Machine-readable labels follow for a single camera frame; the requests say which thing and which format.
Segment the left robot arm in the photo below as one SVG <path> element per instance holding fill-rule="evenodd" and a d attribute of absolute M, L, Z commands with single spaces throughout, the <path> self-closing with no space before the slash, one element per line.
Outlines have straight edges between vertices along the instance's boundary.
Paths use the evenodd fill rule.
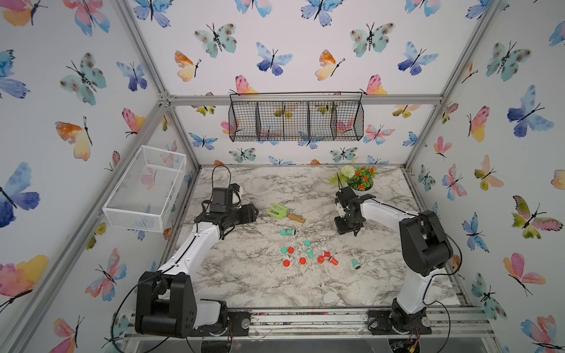
<path fill-rule="evenodd" d="M 196 276 L 207 253 L 240 224 L 259 214 L 253 204 L 225 213 L 203 212 L 185 243 L 158 270 L 144 272 L 138 281 L 135 331 L 141 335 L 188 338 L 223 335 L 229 327 L 224 301 L 198 299 Z"/>

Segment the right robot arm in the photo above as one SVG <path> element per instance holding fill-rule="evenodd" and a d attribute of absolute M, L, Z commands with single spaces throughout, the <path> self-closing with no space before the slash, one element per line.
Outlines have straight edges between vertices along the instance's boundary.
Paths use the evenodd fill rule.
<path fill-rule="evenodd" d="M 368 313 L 372 335 L 431 334 L 425 297 L 436 275 L 453 256 L 453 248 L 438 216 L 430 210 L 414 214 L 388 205 L 371 194 L 357 195 L 349 186 L 335 195 L 339 216 L 338 233 L 357 235 L 368 220 L 382 224 L 400 235 L 403 260 L 407 266 L 401 291 L 391 307 Z"/>

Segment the potted flower plant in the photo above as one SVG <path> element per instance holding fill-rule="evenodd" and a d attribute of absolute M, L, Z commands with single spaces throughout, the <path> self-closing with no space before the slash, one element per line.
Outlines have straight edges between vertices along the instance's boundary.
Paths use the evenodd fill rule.
<path fill-rule="evenodd" d="M 350 186 L 354 191 L 369 191 L 379 173 L 375 167 L 344 166 L 339 172 L 329 178 L 329 183 L 335 187 Z"/>

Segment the white mesh wall basket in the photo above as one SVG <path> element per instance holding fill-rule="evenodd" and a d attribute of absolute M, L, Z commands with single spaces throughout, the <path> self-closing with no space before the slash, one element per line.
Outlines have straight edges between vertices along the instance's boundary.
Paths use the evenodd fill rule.
<path fill-rule="evenodd" d="M 163 232 L 186 172 L 185 154 L 142 145 L 102 211 L 107 223 L 142 232 Z"/>

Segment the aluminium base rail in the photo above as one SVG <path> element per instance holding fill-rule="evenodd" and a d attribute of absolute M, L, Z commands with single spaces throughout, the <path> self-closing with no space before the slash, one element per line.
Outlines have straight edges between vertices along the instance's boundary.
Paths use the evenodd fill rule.
<path fill-rule="evenodd" d="M 476 307 L 429 307 L 413 329 L 397 331 L 385 307 L 338 308 L 233 308 L 228 310 L 231 328 L 222 335 L 205 334 L 202 329 L 190 338 L 208 340 L 235 338 L 494 338 L 486 315 Z"/>

